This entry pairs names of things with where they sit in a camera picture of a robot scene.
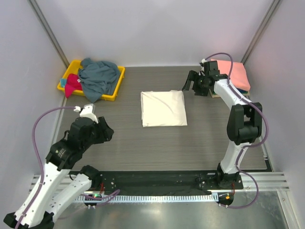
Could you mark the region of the cream white t shirt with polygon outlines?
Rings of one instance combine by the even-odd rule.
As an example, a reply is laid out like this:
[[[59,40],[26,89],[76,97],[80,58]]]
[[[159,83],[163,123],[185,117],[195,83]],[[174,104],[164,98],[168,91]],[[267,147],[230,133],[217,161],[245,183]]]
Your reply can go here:
[[[182,91],[141,92],[143,127],[187,126]]]

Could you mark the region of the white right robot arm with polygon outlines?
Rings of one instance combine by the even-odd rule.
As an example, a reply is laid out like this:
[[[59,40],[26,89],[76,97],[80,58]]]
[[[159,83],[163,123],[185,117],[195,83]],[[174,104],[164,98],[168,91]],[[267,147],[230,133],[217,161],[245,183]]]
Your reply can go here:
[[[220,73],[217,61],[202,60],[200,66],[199,72],[189,71],[183,90],[192,89],[198,96],[213,91],[230,109],[226,128],[229,145],[213,179],[219,188],[229,189],[238,181],[245,152],[261,136],[262,106],[243,96],[229,76]]]

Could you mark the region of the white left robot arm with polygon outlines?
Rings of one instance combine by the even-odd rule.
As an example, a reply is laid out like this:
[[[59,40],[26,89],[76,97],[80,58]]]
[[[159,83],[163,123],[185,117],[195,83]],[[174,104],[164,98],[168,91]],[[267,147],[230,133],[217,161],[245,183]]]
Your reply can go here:
[[[63,191],[55,195],[57,187],[89,147],[110,141],[113,133],[104,117],[98,117],[97,121],[77,118],[65,131],[64,137],[51,146],[43,174],[26,201],[17,211],[8,213],[4,223],[14,229],[53,228],[58,216],[77,196],[100,187],[101,173],[87,165]]]

